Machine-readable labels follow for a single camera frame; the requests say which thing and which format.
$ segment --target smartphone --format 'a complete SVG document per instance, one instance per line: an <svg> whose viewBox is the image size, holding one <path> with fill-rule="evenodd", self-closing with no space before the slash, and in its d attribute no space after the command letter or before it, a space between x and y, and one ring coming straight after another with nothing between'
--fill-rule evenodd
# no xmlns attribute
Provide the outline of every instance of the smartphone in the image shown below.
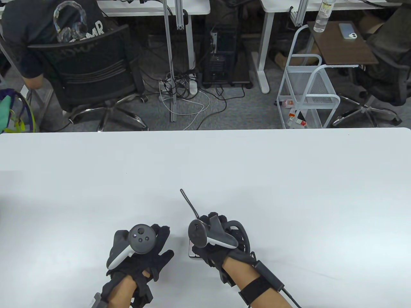
<svg viewBox="0 0 411 308"><path fill-rule="evenodd" d="M339 29L341 30L342 37L345 39L356 39L357 34L354 31L353 25L350 23L339 24Z"/></svg>
<svg viewBox="0 0 411 308"><path fill-rule="evenodd" d="M196 255L192 248L193 248L194 244L190 241L189 245L188 245L188 256L193 259L193 260L200 260L201 257L199 255Z"/></svg>

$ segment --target headphones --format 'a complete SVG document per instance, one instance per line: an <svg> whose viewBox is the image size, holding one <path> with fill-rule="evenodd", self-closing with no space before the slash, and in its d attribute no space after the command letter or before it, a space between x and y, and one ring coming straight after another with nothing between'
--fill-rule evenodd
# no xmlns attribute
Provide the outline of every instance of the headphones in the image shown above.
<svg viewBox="0 0 411 308"><path fill-rule="evenodd" d="M80 21L72 25L72 27L65 27L61 29L57 24L60 11L65 7L70 6L75 8L80 13ZM80 40L85 37L87 33L87 15L85 10L75 1L64 1L60 3L54 10L53 14L54 27L57 31L57 40L59 43L69 43L73 38L75 40Z"/></svg>

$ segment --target plastic water bottle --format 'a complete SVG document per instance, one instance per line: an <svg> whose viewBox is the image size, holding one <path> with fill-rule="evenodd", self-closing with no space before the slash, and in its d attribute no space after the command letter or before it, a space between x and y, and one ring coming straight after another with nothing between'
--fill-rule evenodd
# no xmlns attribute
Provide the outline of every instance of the plastic water bottle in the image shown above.
<svg viewBox="0 0 411 308"><path fill-rule="evenodd" d="M323 0L317 18L315 19L314 31L324 32L328 19L331 16L332 8L336 0Z"/></svg>

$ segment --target gray carpet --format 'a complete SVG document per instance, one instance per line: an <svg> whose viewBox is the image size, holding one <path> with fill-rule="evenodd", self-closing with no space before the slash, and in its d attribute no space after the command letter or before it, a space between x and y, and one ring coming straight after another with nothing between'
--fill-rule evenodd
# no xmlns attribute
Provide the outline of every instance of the gray carpet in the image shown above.
<svg viewBox="0 0 411 308"><path fill-rule="evenodd" d="M179 58L175 58L175 67L180 70L186 70L188 66L186 47L187 45L182 43L174 44L173 46L174 55L180 55ZM257 51L258 42L249 42L247 44L247 49L248 52ZM167 59L167 49L165 47L157 48L155 49L155 52L161 57ZM154 79L164 78L166 72L169 71L168 64L148 50L142 51L140 56L140 65L143 71ZM274 101L281 82L282 71L270 59L267 59L265 71L270 84L269 94L261 93L255 73L250 70L254 87L250 90L244 89L244 98L228 100L227 109L223 113L209 117L201 125L201 129L280 129L282 126L277 107L274 105ZM336 70L330 70L329 75L337 93L344 93L354 98L358 98L358 93L361 91L360 87L353 86L347 77L340 76ZM146 88L149 91L158 91L158 83L146 75L143 76L146 84L148 84ZM21 89L23 82L20 80L17 73L12 69L7 73L5 78L10 87L17 90ZM40 91L41 95L44 96L46 89L48 88L50 88L50 85L46 84L45 89ZM209 91L216 94L214 89L209 89ZM242 90L241 88L225 88L223 95L227 99L242 96ZM212 95L208 96L210 98L209 108L196 118L193 124L188 128L189 130L196 129L202 119L208 114L224 108L223 101L217 100ZM208 105L208 98L202 93L199 93L193 100L204 104L205 106ZM401 107L392 107L386 103L376 102L374 105L377 107L393 109L403 120L403 123L400 126L411 128L410 104L407 103ZM161 103L158 95L150 95L149 101L146 104L140 103L140 101L132 101L125 105L125 107L143 118L149 126L149 129L152 131L181 130L189 125L195 117L194 115L177 116L177 122L170 122L170 113ZM352 109L352 107L353 106L348 103L341 102L340 107L336 111L335 117L347 110ZM201 107L198 105L181 100L178 101L178 113L193 113L199 111L200 109ZM36 115L39 113L37 107L34 107L34 112ZM102 114L97 113L89 115L80 123L76 125L69 125L62 131L95 131L101 116ZM63 117L62 110L56 97L53 96L49 108L44 116L42 126L47 130L56 130L63 127L67 123L67 119ZM380 121L380 126L390 126L390 124L388 121ZM371 124L365 116L359 116L354 117L351 121L342 124L340 127L371 127ZM105 130L132 131L139 130L139 126L122 114L115 113L107 124Z"/></svg>

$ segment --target teal bag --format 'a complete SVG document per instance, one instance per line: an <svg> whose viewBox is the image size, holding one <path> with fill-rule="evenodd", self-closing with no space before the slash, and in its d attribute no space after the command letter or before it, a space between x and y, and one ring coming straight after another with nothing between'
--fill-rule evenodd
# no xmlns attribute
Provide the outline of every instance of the teal bag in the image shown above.
<svg viewBox="0 0 411 308"><path fill-rule="evenodd" d="M14 89L0 90L0 133L36 132L36 122L31 107L25 97ZM23 120L27 114L28 126Z"/></svg>

